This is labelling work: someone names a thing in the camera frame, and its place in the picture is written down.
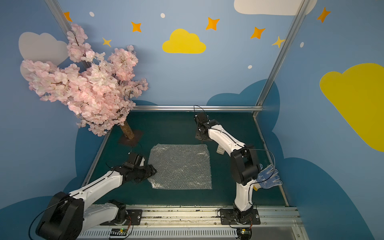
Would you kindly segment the clear bubble wrap sheet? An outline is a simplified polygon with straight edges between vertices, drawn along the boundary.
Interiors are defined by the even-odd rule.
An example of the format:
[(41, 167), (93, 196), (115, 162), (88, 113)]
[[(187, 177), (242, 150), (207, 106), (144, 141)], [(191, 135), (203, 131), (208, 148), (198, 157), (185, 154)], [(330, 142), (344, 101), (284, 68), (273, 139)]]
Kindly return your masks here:
[(151, 149), (149, 164), (157, 173), (149, 178), (158, 190), (211, 190), (212, 174), (207, 145), (163, 145)]

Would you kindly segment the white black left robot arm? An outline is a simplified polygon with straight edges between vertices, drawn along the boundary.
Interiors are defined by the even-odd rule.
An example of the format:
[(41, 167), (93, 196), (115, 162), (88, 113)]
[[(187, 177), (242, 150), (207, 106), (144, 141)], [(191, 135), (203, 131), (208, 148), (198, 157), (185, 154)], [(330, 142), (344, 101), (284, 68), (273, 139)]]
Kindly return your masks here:
[(68, 194), (55, 194), (42, 211), (35, 233), (45, 240), (75, 240), (97, 225), (111, 222), (131, 224), (126, 205), (116, 200), (93, 207), (93, 203), (127, 182), (140, 183), (157, 173), (152, 165), (132, 165), (111, 168), (105, 175)]

